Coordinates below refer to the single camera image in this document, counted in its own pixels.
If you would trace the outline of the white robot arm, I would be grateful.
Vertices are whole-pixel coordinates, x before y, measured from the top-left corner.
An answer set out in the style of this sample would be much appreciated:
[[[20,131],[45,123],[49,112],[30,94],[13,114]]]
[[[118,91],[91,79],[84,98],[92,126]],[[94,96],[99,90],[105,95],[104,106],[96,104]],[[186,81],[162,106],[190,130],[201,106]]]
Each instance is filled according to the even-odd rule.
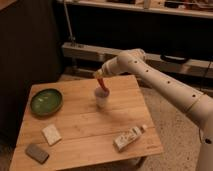
[[[152,68],[145,58],[142,49],[124,50],[106,61],[94,77],[100,79],[125,72],[139,76],[203,131],[196,171],[213,171],[213,98]]]

